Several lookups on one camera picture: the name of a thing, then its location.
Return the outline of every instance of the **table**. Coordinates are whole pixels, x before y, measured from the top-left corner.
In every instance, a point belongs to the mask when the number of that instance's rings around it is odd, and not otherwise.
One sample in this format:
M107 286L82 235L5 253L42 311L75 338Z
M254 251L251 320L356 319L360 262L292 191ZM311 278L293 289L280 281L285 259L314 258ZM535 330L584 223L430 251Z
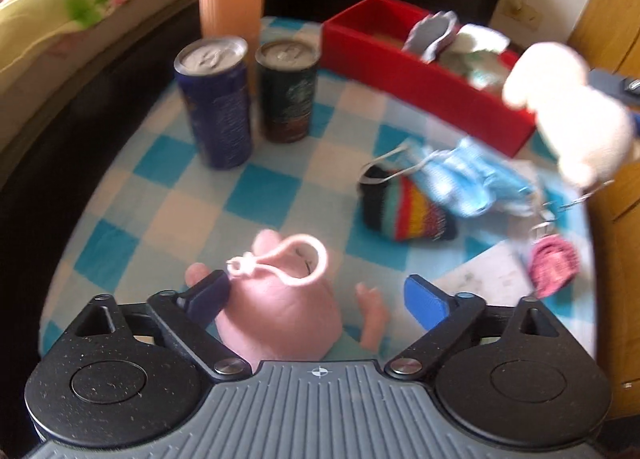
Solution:
M293 36L317 43L319 32L318 24L265 18L261 40ZM357 335L361 323L353 286L365 282L382 291L392 320L381 357L394 355L421 335L403 305L408 274L437 279L504 239L523 259L529 251L527 235L536 221L499 213L460 220L453 241L396 243L364 226L356 191L362 165L407 136L441 149L464 135L393 97L321 70L308 138L281 146L256 135L248 163L216 172L196 155L172 84L105 173L76 225L42 313L41 353L92 296L111 293L119 303L130 303L162 289L184 289L191 262L224 267L250 249L261 228L272 227L284 235L311 233L328 247L330 278L349 333ZM577 197L562 183L539 135L518 157L536 165L548 200L559 205ZM594 265L586 213L582 206L555 213L559 231L577 248L581 270L545 303L594 355Z

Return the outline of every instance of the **blue face mask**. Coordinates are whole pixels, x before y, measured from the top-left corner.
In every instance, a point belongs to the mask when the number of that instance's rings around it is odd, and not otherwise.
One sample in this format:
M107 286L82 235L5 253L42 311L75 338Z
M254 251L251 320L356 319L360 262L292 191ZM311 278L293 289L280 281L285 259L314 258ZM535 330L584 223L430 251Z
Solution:
M423 194L459 217L476 217L494 206L519 216L535 211L535 187L473 138L463 138L452 150L433 150L408 138L367 168L385 162L398 171L384 180L363 173L360 182L375 184L405 174Z

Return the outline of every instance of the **electrical outlet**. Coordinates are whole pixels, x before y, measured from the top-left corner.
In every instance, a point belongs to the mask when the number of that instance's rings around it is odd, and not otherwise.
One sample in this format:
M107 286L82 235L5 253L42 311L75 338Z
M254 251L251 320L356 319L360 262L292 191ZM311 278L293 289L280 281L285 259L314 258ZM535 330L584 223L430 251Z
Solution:
M528 4L518 0L504 0L502 14L510 19L517 20L532 32L536 32L542 22L542 14Z

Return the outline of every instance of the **gray ribbed plate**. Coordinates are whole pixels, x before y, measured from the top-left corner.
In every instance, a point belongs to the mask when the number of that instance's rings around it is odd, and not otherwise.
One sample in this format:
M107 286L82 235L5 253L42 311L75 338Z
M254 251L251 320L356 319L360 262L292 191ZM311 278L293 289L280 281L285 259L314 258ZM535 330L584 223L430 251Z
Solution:
M47 442L36 459L600 459L581 444L521 453L460 432L415 383L370 362L267 362L254 377L221 383L182 427L119 451Z

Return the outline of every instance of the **white plush toy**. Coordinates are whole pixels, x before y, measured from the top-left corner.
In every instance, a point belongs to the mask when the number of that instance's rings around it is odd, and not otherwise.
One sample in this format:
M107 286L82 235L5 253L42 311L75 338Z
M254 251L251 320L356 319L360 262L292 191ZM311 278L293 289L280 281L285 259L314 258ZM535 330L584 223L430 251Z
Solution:
M588 71L572 49L541 42L524 52L502 90L507 106L526 107L536 115L562 178L586 192L640 156L628 109L589 87Z

